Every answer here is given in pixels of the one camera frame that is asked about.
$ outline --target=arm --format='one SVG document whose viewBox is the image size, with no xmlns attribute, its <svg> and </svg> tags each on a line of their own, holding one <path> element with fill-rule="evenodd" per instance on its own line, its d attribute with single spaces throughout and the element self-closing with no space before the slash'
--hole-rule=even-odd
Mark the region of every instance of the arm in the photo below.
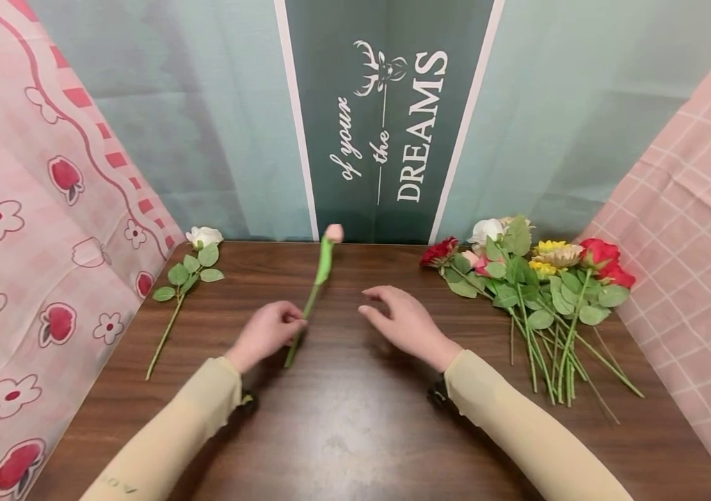
<svg viewBox="0 0 711 501">
<path fill-rule="evenodd" d="M 394 346 L 445 374 L 450 399 L 481 427 L 547 501 L 631 501 L 628 492 L 584 444 L 549 413 L 514 390 L 475 353 L 439 331 L 425 307 L 391 286 L 365 290 L 391 317 L 359 311 Z"/>
<path fill-rule="evenodd" d="M 462 415 L 517 463 L 546 500 L 632 501 L 580 440 L 475 353 L 456 355 L 445 384 Z"/>
<path fill-rule="evenodd" d="M 258 310 L 222 358 L 210 358 L 119 451 L 81 501 L 165 500 L 194 455 L 241 401 L 241 376 L 306 326 L 286 301 Z"/>
</svg>

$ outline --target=light green backdrop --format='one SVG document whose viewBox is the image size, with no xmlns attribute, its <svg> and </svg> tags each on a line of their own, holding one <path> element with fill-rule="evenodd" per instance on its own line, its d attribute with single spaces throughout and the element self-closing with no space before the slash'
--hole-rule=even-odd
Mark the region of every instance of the light green backdrop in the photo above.
<svg viewBox="0 0 711 501">
<path fill-rule="evenodd" d="M 312 238 L 275 2 L 29 3 L 182 227 Z M 434 233 L 574 236 L 710 68 L 710 1 L 508 0 Z"/>
</svg>

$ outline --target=hand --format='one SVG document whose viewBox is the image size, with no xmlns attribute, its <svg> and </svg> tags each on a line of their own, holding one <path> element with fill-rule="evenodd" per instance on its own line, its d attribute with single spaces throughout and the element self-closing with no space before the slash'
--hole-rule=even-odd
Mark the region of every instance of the hand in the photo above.
<svg viewBox="0 0 711 501">
<path fill-rule="evenodd" d="M 383 301 L 389 307 L 389 316 L 366 305 L 359 307 L 361 315 L 405 353 L 444 373 L 461 352 L 461 347 L 439 331 L 428 310 L 408 292 L 381 285 L 365 290 L 364 294 L 370 299 Z"/>
<path fill-rule="evenodd" d="M 301 332 L 307 322 L 303 312 L 289 301 L 278 301 L 262 306 L 253 313 L 225 358 L 239 374 L 277 352 L 288 339 Z"/>
</svg>

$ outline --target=person's left hand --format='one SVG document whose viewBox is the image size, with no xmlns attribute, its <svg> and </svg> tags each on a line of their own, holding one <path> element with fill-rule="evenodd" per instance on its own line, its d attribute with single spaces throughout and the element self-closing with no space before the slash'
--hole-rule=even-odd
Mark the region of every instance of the person's left hand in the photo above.
<svg viewBox="0 0 711 501">
<path fill-rule="evenodd" d="M 225 353 L 225 358 L 239 374 L 244 374 L 281 349 L 305 326 L 307 322 L 303 320 L 303 312 L 289 301 L 262 306 L 244 326 L 239 339 Z"/>
</svg>

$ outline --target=dark green banner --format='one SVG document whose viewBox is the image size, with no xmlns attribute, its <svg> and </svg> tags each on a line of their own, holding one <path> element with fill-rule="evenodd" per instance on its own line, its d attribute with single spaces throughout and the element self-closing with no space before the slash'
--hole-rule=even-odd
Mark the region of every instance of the dark green banner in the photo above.
<svg viewBox="0 0 711 501">
<path fill-rule="evenodd" d="M 428 241 L 492 8 L 286 0 L 320 232 Z"/>
</svg>

